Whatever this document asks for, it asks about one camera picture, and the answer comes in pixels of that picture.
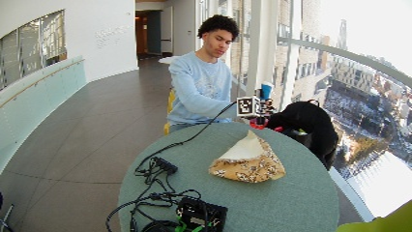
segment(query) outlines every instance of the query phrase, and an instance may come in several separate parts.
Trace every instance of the sweatshirt sleeve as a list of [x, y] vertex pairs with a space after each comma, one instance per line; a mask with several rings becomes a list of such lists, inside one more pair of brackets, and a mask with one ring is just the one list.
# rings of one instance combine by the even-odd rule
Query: sweatshirt sleeve
[[[215, 117], [220, 111], [231, 104], [231, 101], [222, 101], [206, 97], [200, 94], [190, 65], [180, 59], [174, 60], [170, 65], [171, 83], [175, 88], [175, 94], [180, 99], [184, 107], [192, 113], [200, 114], [210, 118]], [[235, 118], [236, 105], [234, 105], [219, 118]]]

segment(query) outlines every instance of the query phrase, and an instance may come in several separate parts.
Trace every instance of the green table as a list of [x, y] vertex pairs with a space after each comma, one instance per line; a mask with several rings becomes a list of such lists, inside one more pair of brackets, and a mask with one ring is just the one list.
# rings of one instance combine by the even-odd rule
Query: green table
[[[134, 201], [147, 189], [144, 178], [134, 175], [142, 160], [171, 143], [192, 137], [204, 126], [171, 133], [143, 151], [128, 170], [119, 205]], [[216, 177], [207, 172], [212, 161], [246, 137], [248, 130], [254, 130], [270, 142], [282, 160], [286, 176], [275, 181], [251, 184]], [[272, 130], [256, 130], [242, 123], [212, 124], [192, 141], [158, 156], [179, 168], [170, 177], [170, 184], [178, 192], [195, 189], [206, 202], [228, 208], [226, 232], [336, 230], [339, 198], [334, 181], [311, 151], [283, 134]], [[130, 231], [131, 209], [132, 206], [128, 206], [119, 212], [123, 231]], [[155, 219], [172, 221], [176, 221], [175, 209], [142, 208]], [[140, 230], [150, 220], [142, 215], [135, 218]]]

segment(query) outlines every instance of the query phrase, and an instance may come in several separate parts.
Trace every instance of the ear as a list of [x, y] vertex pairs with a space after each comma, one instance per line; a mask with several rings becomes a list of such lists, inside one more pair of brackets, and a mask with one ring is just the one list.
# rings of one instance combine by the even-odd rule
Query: ear
[[204, 40], [207, 39], [207, 36], [208, 36], [208, 32], [204, 32], [204, 33], [203, 33], [203, 39], [204, 39]]

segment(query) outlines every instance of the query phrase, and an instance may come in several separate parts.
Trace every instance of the doorway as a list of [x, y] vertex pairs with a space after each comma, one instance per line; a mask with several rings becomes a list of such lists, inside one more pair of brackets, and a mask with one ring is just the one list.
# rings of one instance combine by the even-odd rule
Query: doorway
[[164, 11], [135, 12], [136, 56], [139, 60], [172, 56], [171, 20], [168, 23], [163, 23], [166, 22], [164, 15]]

